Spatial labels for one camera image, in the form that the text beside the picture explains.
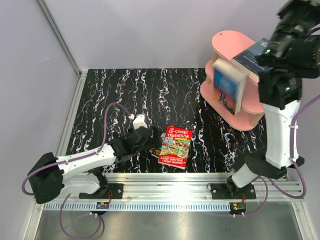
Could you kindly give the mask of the blue 169-storey treehouse book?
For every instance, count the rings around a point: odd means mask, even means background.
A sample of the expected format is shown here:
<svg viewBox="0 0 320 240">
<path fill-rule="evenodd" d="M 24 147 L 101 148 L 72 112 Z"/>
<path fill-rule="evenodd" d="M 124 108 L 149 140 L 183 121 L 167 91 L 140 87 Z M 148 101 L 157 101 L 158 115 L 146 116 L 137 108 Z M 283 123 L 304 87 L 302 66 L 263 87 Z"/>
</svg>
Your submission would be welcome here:
<svg viewBox="0 0 320 240">
<path fill-rule="evenodd" d="M 150 150 L 149 150 L 149 153 L 153 156 L 153 157 L 155 157 L 155 158 L 159 158 L 160 157 L 160 155 L 161 155 L 161 149 L 160 148 L 151 148 Z"/>
</svg>

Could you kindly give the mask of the red 13-storey treehouse book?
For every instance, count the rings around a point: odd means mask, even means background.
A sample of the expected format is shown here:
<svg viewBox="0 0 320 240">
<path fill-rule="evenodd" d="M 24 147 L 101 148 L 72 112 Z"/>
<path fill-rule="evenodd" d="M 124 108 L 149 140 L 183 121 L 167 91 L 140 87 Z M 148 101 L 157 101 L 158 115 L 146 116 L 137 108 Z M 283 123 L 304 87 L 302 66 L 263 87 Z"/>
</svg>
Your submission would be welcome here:
<svg viewBox="0 0 320 240">
<path fill-rule="evenodd" d="M 158 163 L 184 170 L 191 147 L 193 131 L 168 126 L 160 149 Z"/>
</svg>

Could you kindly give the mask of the dark blue hardcover book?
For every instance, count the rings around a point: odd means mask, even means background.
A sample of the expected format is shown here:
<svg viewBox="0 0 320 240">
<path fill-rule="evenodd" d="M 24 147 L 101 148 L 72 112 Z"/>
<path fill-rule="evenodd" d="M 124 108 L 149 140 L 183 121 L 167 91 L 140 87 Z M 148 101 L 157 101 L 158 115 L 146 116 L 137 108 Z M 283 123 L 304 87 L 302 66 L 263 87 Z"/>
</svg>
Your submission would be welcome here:
<svg viewBox="0 0 320 240">
<path fill-rule="evenodd" d="M 257 79 L 259 77 L 259 73 L 270 69 L 268 66 L 259 65 L 256 59 L 256 56 L 260 56 L 264 52 L 268 43 L 269 41 L 266 38 L 262 38 L 246 50 L 233 57 L 231 62 L 244 73 Z"/>
</svg>

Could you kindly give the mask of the blue orange sunset paperback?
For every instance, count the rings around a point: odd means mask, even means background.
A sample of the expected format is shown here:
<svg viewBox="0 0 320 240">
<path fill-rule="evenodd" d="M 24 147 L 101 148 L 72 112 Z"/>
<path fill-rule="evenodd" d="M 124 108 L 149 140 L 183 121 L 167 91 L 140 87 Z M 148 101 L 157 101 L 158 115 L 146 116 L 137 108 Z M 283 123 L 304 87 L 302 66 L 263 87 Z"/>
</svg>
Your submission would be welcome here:
<svg viewBox="0 0 320 240">
<path fill-rule="evenodd" d="M 214 99 L 234 116 L 242 109 L 248 75 L 220 58 L 212 68 Z"/>
</svg>

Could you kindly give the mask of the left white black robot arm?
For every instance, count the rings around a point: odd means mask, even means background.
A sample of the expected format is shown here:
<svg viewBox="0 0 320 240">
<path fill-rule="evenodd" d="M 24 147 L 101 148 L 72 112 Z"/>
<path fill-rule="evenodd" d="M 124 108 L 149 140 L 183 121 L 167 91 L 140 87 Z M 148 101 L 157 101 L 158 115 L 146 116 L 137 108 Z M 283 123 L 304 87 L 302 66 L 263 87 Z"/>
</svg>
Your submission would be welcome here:
<svg viewBox="0 0 320 240">
<path fill-rule="evenodd" d="M 130 129 L 97 147 L 81 153 L 54 156 L 45 153 L 27 174 L 37 204 L 53 201 L 58 196 L 73 194 L 81 199 L 103 199 L 111 196 L 103 167 L 129 161 L 140 151 L 162 145 L 157 126 Z"/>
</svg>

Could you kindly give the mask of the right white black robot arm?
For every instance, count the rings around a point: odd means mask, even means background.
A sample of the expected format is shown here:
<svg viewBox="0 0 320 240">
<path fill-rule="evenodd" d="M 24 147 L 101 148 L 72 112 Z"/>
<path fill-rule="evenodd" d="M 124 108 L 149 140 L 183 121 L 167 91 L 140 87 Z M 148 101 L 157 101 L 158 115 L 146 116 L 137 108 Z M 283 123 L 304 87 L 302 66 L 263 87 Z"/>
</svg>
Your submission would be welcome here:
<svg viewBox="0 0 320 240">
<path fill-rule="evenodd" d="M 242 167 L 227 179 L 226 192 L 239 198 L 258 177 L 271 182 L 288 168 L 305 160 L 297 151 L 297 120 L 301 106 L 302 80 L 320 75 L 320 24 L 317 0 L 290 0 L 279 11 L 279 22 L 265 49 L 256 57 L 267 67 L 259 73 L 258 93 L 266 120 L 267 143 L 245 157 Z"/>
</svg>

